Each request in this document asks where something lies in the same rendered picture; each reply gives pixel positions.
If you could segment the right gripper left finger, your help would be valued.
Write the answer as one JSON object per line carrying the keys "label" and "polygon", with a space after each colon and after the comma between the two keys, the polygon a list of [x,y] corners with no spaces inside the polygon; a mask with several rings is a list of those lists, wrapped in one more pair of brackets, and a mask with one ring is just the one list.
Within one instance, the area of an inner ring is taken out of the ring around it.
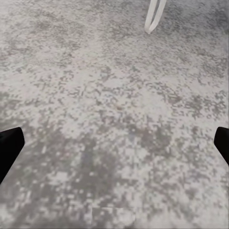
{"label": "right gripper left finger", "polygon": [[0,132],[0,184],[25,145],[21,127]]}

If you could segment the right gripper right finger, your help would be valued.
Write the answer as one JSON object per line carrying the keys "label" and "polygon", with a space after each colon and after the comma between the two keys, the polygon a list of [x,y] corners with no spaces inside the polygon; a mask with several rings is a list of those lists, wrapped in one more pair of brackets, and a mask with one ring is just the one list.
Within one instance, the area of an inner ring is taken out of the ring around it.
{"label": "right gripper right finger", "polygon": [[215,138],[214,145],[218,151],[222,154],[227,164],[229,165],[229,129],[225,127],[218,127]]}

